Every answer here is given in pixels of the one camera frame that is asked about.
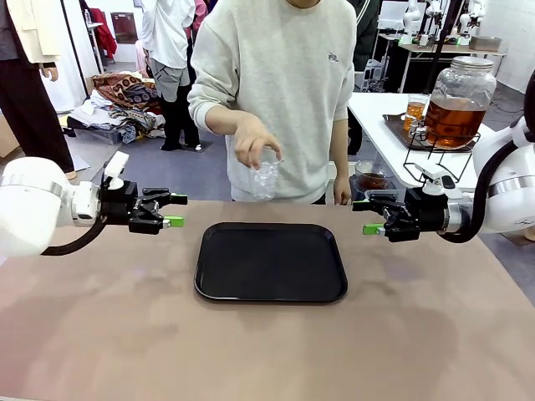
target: white coat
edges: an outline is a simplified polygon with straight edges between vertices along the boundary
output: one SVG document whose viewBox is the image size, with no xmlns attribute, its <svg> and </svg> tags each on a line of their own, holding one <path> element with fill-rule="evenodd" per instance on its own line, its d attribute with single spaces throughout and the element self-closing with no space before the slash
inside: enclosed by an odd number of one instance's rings
<svg viewBox="0 0 535 401">
<path fill-rule="evenodd" d="M 56 2 L 59 0 L 7 0 L 8 12 L 30 63 L 59 60 Z"/>
</svg>

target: red cloth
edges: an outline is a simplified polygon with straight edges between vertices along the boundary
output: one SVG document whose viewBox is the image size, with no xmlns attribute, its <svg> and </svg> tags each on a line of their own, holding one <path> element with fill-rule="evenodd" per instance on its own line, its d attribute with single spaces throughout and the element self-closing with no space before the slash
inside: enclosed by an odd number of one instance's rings
<svg viewBox="0 0 535 401">
<path fill-rule="evenodd" d="M 117 51 L 117 42 L 108 28 L 106 18 L 98 8 L 91 8 L 90 10 L 91 21 L 103 24 L 96 28 L 97 42 L 99 43 L 99 46 L 106 51 L 108 58 L 113 58 Z"/>
</svg>

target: glass of tea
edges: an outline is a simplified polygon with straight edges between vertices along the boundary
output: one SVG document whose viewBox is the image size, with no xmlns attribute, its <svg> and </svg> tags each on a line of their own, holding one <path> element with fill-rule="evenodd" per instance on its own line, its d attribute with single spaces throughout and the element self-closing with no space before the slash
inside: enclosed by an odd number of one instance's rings
<svg viewBox="0 0 535 401">
<path fill-rule="evenodd" d="M 405 114 L 405 131 L 410 130 L 410 126 L 415 121 L 420 121 L 424 116 L 424 110 L 429 101 L 429 96 L 424 94 L 410 94 L 407 113 Z"/>
</svg>

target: amber liquid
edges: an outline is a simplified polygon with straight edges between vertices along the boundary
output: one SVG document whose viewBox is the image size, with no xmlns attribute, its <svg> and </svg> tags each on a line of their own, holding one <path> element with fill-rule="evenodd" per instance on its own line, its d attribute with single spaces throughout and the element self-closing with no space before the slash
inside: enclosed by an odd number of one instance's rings
<svg viewBox="0 0 535 401">
<path fill-rule="evenodd" d="M 414 121 L 420 121 L 424 115 L 425 104 L 422 103 L 409 103 L 407 108 L 407 114 L 405 115 L 405 131 L 410 129 L 410 125 Z"/>
<path fill-rule="evenodd" d="M 366 190 L 386 190 L 388 188 L 388 181 L 381 174 L 366 173 L 359 177 L 359 188 Z"/>
<path fill-rule="evenodd" d="M 468 99 L 431 99 L 425 117 L 427 141 L 441 149 L 459 149 L 477 135 L 485 110 Z"/>
</svg>

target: hand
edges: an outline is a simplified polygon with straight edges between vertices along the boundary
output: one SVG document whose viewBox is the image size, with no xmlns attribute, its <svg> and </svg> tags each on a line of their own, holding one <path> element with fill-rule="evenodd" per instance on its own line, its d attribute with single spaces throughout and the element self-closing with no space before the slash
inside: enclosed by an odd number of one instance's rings
<svg viewBox="0 0 535 401">
<path fill-rule="evenodd" d="M 346 206 L 351 201 L 349 177 L 337 176 L 334 180 L 334 204 Z"/>
<path fill-rule="evenodd" d="M 234 138 L 234 153 L 249 168 L 260 169 L 260 154 L 266 146 L 275 151 L 278 160 L 282 159 L 282 147 L 277 138 L 269 134 L 262 121 L 252 114 L 238 122 Z"/>
<path fill-rule="evenodd" d="M 59 74 L 58 69 L 52 68 L 52 69 L 41 69 L 41 74 L 45 78 L 50 78 L 52 82 L 56 82 L 58 80 Z"/>
</svg>

